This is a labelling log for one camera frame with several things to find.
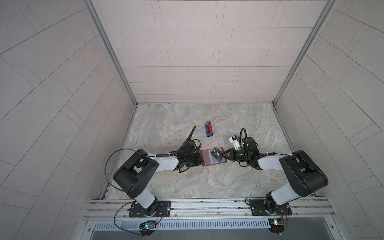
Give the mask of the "red credit card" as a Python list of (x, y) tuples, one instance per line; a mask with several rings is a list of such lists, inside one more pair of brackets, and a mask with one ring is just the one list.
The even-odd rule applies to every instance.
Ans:
[(209, 122), (208, 125), (207, 125), (207, 127), (208, 127), (209, 134), (212, 135), (213, 132), (214, 132), (214, 131), (213, 131), (213, 128), (212, 128), (212, 123)]

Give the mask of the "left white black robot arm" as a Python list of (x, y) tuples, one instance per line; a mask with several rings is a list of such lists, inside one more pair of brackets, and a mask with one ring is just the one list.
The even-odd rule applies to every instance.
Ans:
[(158, 199), (147, 188), (153, 175), (163, 171), (187, 170), (202, 165), (200, 156), (201, 144), (198, 140), (186, 140), (177, 150), (168, 154), (150, 155), (143, 149), (135, 153), (116, 170), (113, 180), (120, 189), (135, 200), (139, 206), (139, 212), (146, 217), (151, 217), (158, 208)]

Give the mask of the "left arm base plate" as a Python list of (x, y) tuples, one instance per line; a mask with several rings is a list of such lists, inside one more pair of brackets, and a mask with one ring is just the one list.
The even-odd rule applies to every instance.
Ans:
[(147, 209), (139, 203), (134, 202), (131, 205), (130, 218), (151, 218), (151, 217), (169, 217), (171, 210), (171, 201), (155, 200)]

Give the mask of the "red card holder wallet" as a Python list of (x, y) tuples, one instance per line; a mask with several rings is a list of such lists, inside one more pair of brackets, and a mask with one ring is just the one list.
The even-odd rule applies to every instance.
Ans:
[(227, 163), (228, 160), (223, 158), (221, 161), (217, 160), (212, 154), (213, 149), (208, 149), (208, 150), (200, 150), (200, 156), (203, 159), (202, 166), (203, 167), (208, 167), (208, 166), (213, 166), (213, 165), (219, 165), (219, 164), (224, 164)]

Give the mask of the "black VIP card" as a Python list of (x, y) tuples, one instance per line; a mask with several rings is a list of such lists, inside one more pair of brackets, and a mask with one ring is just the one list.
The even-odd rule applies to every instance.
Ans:
[(218, 161), (218, 162), (221, 162), (222, 159), (224, 158), (223, 157), (223, 152), (218, 149), (217, 147), (215, 147), (212, 151), (211, 151), (211, 155)]

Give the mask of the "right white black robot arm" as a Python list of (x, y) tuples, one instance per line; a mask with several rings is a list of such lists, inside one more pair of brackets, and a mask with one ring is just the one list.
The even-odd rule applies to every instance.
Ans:
[(289, 155), (260, 153), (258, 144), (251, 137), (239, 141), (235, 136), (230, 138), (234, 147), (224, 152), (212, 151), (212, 155), (218, 160), (226, 159), (239, 164), (245, 163), (245, 167), (262, 170), (283, 171), (288, 182), (283, 186), (266, 194), (262, 210), (271, 216), (288, 215), (288, 203), (307, 197), (308, 195), (326, 187), (329, 180), (325, 173), (302, 150)]

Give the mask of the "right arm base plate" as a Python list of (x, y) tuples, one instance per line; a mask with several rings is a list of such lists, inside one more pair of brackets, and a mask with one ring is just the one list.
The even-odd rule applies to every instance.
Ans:
[(251, 200), (246, 199), (253, 216), (290, 216), (292, 210), (288, 203), (277, 205), (272, 199)]

